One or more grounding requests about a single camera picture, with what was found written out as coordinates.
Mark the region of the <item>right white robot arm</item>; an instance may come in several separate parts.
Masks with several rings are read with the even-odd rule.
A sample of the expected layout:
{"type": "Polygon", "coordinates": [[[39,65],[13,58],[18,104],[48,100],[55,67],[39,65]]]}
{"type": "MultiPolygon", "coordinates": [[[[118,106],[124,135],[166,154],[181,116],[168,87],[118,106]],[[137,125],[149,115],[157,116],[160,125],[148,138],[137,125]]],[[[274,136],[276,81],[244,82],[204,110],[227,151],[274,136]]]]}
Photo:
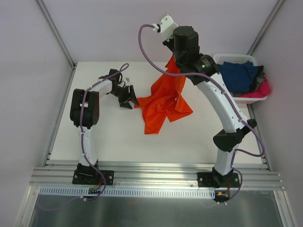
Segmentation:
{"type": "Polygon", "coordinates": [[[235,150],[257,123],[240,113],[223,85],[218,65],[210,55],[200,52],[198,33],[193,27],[161,26],[158,32],[165,38],[163,44],[172,51],[177,68],[206,96],[222,123],[223,129],[213,137],[218,148],[216,163],[211,175],[203,178],[203,184],[224,187],[233,174],[235,150]]]}

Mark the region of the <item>orange t shirt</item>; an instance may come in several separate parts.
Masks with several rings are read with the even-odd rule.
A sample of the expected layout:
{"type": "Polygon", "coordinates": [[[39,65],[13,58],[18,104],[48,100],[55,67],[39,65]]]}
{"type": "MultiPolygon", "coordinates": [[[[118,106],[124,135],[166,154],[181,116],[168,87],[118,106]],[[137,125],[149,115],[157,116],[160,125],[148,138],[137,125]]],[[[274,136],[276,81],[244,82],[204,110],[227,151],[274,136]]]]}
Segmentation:
{"type": "Polygon", "coordinates": [[[186,77],[162,74],[151,86],[151,94],[137,99],[141,108],[145,134],[158,134],[168,119],[174,122],[193,113],[181,93],[186,77]]]}

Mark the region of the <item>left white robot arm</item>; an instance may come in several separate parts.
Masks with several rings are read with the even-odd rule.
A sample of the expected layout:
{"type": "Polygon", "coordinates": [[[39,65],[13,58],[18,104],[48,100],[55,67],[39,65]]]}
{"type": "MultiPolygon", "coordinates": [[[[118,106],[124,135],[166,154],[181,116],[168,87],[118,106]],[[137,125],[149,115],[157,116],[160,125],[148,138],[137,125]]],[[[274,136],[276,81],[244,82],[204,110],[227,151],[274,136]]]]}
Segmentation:
{"type": "Polygon", "coordinates": [[[100,170],[98,167],[98,149],[94,135],[95,126],[100,118],[100,99],[105,95],[117,97],[119,106],[132,109],[139,104],[133,85],[128,85],[122,72],[128,63],[119,70],[110,69],[105,76],[98,78],[87,89],[75,89],[72,94],[70,120],[77,129],[80,143],[80,158],[74,171],[72,184],[75,185],[113,185],[114,171],[100,170]]]}

